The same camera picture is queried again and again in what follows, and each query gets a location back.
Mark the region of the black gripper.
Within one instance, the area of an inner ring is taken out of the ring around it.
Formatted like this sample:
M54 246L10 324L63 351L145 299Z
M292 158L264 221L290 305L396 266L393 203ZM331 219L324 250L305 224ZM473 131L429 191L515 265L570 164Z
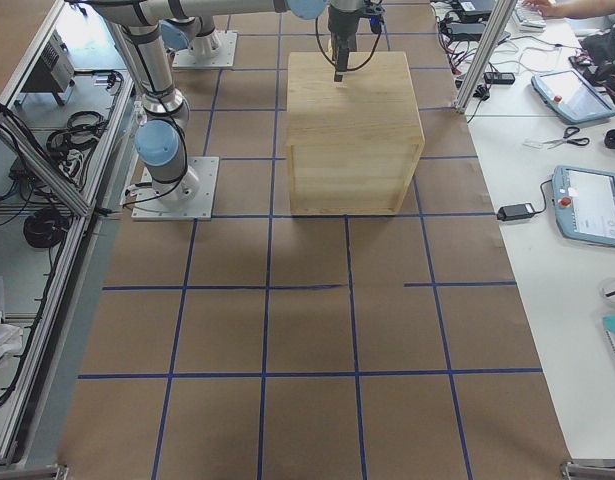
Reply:
M362 0L330 0L328 7L328 30L332 34L332 54L334 62L334 81L343 80L348 69L348 37L358 30Z

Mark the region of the person forearm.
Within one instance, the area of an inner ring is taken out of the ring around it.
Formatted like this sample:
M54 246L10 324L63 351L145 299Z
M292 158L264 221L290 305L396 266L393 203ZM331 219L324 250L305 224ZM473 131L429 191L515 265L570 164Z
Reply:
M546 19L582 20L615 14L615 0L576 0L552 2L547 0L524 1Z

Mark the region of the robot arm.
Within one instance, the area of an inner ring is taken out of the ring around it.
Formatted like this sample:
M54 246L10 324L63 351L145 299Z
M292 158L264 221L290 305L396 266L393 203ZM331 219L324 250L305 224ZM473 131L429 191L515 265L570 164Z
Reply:
M357 50L360 20L368 19L378 31L382 30L382 8L370 1L285 1L280 4L303 20L317 21L323 11L328 12L332 52L325 59L334 67L336 82L353 70L349 58ZM238 35L234 31L218 30L213 16L180 14L161 21L160 26L166 51L175 68L208 70L234 65Z
M162 35L162 25L192 22L201 30L215 15L291 12L313 20L324 1L87 1L118 31L121 58L141 91L146 123L134 145L152 179L156 198L187 199L197 191L197 175L189 166L184 129L189 107L175 86Z

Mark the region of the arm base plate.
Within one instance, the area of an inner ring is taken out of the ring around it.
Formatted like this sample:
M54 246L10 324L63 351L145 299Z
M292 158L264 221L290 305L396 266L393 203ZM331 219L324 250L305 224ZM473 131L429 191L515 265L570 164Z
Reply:
M214 30L211 34L195 37L189 47L178 51L173 60L177 70L231 69L234 66L238 33L232 30Z
M181 183L162 197L169 187L156 183L148 169L143 168L141 181L149 183L137 192L131 217L135 221L187 221L212 218L219 170L218 157L189 157L188 172Z

